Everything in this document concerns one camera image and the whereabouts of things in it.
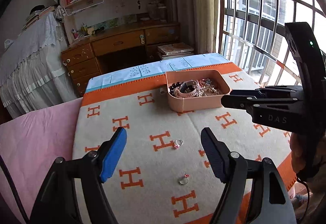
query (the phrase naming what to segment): dark blue gripper pad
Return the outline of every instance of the dark blue gripper pad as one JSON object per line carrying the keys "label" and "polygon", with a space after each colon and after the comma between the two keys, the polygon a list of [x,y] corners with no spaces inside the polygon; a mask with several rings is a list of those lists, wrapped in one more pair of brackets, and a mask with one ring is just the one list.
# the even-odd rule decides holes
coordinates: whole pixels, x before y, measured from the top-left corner
{"label": "dark blue gripper pad", "polygon": [[117,166],[118,161],[123,152],[124,146],[126,145],[126,142],[127,142],[127,132],[123,128],[121,129],[120,133],[118,134],[117,138],[115,139],[108,153],[103,159],[102,171],[100,174],[102,183],[105,183],[108,178],[112,177],[115,171],[115,167]]}
{"label": "dark blue gripper pad", "polygon": [[200,140],[215,177],[220,179],[222,183],[227,183],[229,180],[228,154],[230,150],[225,143],[216,139],[209,127],[202,130]]}

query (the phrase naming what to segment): pink bedsheet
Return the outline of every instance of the pink bedsheet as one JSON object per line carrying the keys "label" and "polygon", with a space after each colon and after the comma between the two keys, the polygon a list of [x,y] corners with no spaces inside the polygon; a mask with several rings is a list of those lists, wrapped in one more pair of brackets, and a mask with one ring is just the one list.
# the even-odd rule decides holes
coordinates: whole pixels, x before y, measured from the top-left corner
{"label": "pink bedsheet", "polygon": [[[0,154],[7,165],[28,217],[54,159],[72,158],[82,98],[33,111],[0,125]],[[9,184],[0,169],[0,193],[24,223]]]}

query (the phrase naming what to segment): window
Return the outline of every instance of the window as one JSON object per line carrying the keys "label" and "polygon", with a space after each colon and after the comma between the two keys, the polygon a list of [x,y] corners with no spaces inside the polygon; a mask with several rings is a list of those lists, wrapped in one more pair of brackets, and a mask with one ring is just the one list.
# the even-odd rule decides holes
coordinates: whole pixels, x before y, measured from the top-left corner
{"label": "window", "polygon": [[284,37],[285,23],[293,21],[307,22],[326,53],[326,18],[316,0],[225,0],[220,53],[262,86],[294,85],[298,66]]}

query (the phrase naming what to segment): white and orange tablecloth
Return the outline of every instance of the white and orange tablecloth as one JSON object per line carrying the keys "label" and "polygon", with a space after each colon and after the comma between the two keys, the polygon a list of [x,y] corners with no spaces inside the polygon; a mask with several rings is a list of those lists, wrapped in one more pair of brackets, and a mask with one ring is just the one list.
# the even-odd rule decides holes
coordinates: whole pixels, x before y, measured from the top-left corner
{"label": "white and orange tablecloth", "polygon": [[[196,69],[218,70],[231,89],[256,89],[259,84],[233,63]],[[127,144],[112,178],[103,188],[120,224],[209,223],[224,184],[214,177],[200,143],[200,132],[210,127],[218,140],[243,157],[272,158],[288,189],[295,182],[291,169],[290,135],[254,124],[244,110],[215,108],[173,112],[159,88],[165,75],[90,91],[84,95],[76,128],[73,158],[81,158],[109,140],[117,127],[127,130]],[[179,149],[173,144],[183,140]],[[178,179],[189,175],[186,185]],[[238,221],[245,217],[250,181]],[[76,192],[83,223],[90,223],[81,183]]]}

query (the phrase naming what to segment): black cable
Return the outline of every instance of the black cable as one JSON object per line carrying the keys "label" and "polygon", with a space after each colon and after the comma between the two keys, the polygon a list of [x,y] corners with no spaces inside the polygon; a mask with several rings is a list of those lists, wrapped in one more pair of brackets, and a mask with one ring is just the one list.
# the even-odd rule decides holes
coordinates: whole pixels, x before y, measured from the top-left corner
{"label": "black cable", "polygon": [[8,171],[8,168],[5,165],[1,155],[0,155],[0,167],[1,167],[2,171],[4,172],[5,177],[7,178],[7,181],[9,183],[9,185],[10,185],[12,194],[14,195],[14,198],[16,200],[16,203],[17,203],[17,206],[19,208],[20,213],[22,214],[22,217],[25,220],[25,222],[28,223],[29,222],[28,216],[27,216],[27,214],[25,212],[24,207],[22,206],[22,202],[21,202],[21,200],[19,198],[19,195],[18,195],[17,189],[15,187],[14,181],[12,180],[12,178],[10,176],[10,173]]}
{"label": "black cable", "polygon": [[299,220],[297,221],[297,223],[300,224],[300,223],[303,221],[304,217],[306,216],[306,213],[307,213],[307,210],[308,210],[308,206],[309,206],[309,198],[310,198],[310,191],[309,191],[309,187],[308,187],[308,185],[307,185],[305,182],[303,182],[303,181],[301,181],[301,180],[299,180],[299,179],[297,179],[297,182],[298,182],[298,183],[301,183],[301,184],[303,184],[303,185],[305,186],[305,188],[307,189],[307,194],[308,194],[307,207],[306,207],[306,210],[305,210],[305,212],[304,212],[304,215],[302,216],[301,219],[299,219]]}

